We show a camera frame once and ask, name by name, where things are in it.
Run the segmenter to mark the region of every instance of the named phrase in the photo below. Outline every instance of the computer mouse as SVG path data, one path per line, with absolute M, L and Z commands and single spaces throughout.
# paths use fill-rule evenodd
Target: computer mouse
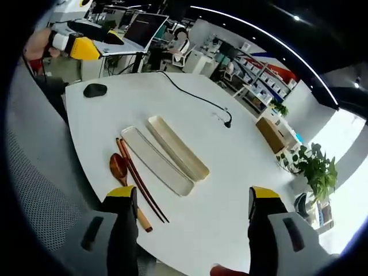
M 106 85 L 91 83 L 90 85 L 87 85 L 83 92 L 83 95 L 87 98 L 99 97 L 105 95 L 107 90 L 108 88 Z

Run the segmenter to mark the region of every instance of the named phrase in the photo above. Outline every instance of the beige tray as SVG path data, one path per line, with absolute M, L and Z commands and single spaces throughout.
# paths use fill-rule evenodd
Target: beige tray
M 121 132 L 121 136 L 138 158 L 172 191 L 179 196 L 190 193 L 194 183 L 167 160 L 138 129 L 130 126 Z
M 151 117 L 148 122 L 149 131 L 188 177 L 196 182 L 204 180 L 209 175 L 208 168 L 160 116 Z

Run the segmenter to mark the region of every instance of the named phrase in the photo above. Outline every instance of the wooden ladle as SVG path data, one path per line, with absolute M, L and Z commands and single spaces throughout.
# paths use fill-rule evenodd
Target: wooden ladle
M 126 187 L 127 184 L 127 177 L 128 177 L 128 166 L 127 162 L 123 157 L 121 157 L 119 154 L 113 154 L 110 158 L 110 171 L 113 174 L 113 176 L 122 184 L 124 187 Z M 142 225 L 143 229 L 149 233 L 153 230 L 153 227 L 151 226 L 150 222 L 146 219 L 141 209 L 138 207 L 137 211 L 137 217 Z

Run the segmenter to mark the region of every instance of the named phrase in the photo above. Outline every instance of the green plant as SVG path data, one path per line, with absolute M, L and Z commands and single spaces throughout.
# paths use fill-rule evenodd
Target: green plant
M 279 165 L 292 174 L 304 174 L 308 185 L 313 190 L 315 201 L 325 199 L 331 189 L 335 190 L 338 178 L 335 157 L 332 160 L 326 158 L 326 153 L 324 155 L 321 153 L 320 144 L 312 143 L 309 151 L 302 145 L 298 152 L 290 153 L 292 160 L 289 160 L 284 153 L 276 156 Z
M 288 110 L 288 108 L 287 108 L 285 105 L 283 105 L 282 103 L 280 103 L 280 102 L 276 101 L 275 99 L 273 99 L 273 100 L 271 101 L 271 104 L 274 106 L 274 107 L 273 107 L 274 109 L 276 109 L 277 111 L 279 111 L 279 112 L 281 113 L 281 115 L 283 115 L 283 116 L 288 115 L 289 110 Z

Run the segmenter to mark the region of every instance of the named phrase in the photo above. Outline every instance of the wooden chopsticks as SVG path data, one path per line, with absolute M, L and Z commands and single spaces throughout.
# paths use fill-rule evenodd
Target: wooden chopsticks
M 160 207 L 157 205 L 155 200 L 153 199 L 151 193 L 148 191 L 147 187 L 145 186 L 143 180 L 140 178 L 140 175 L 136 169 L 136 167 L 133 164 L 133 161 L 131 159 L 131 156 L 128 152 L 127 147 L 125 146 L 125 143 L 123 139 L 116 138 L 117 146 L 119 147 L 120 153 L 123 158 L 126 158 L 129 171 L 131 172 L 134 181 L 137 183 L 138 189 L 141 191 L 144 199 L 148 202 L 149 206 L 152 208 L 152 210 L 155 212 L 155 214 L 158 216 L 158 218 L 165 223 L 165 221 L 160 217 L 159 213 L 163 216 L 163 218 L 169 223 L 169 220 L 164 215 L 164 213 L 161 211 Z

